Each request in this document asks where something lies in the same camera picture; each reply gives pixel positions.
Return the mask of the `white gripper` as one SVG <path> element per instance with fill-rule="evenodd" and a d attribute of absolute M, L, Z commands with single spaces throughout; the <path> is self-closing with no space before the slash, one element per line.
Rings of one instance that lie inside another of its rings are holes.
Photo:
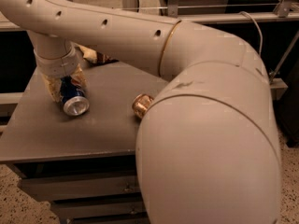
<path fill-rule="evenodd" d="M 75 48 L 71 46 L 61 55 L 42 55 L 34 49 L 36 65 L 40 72 L 44 74 L 43 80 L 49 91 L 50 97 L 56 103 L 61 101 L 60 88 L 62 81 L 57 77 L 71 76 L 71 83 L 77 87 L 86 89 L 86 78 L 81 66 L 78 64 L 78 56 Z"/>

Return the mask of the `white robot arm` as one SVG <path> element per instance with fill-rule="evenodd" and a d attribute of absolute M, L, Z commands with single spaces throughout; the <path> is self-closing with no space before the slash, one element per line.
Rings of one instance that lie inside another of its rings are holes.
<path fill-rule="evenodd" d="M 243 39 L 170 17 L 67 0 L 1 0 L 21 28 L 166 81 L 136 138 L 150 224 L 278 224 L 281 160 L 263 61 Z"/>

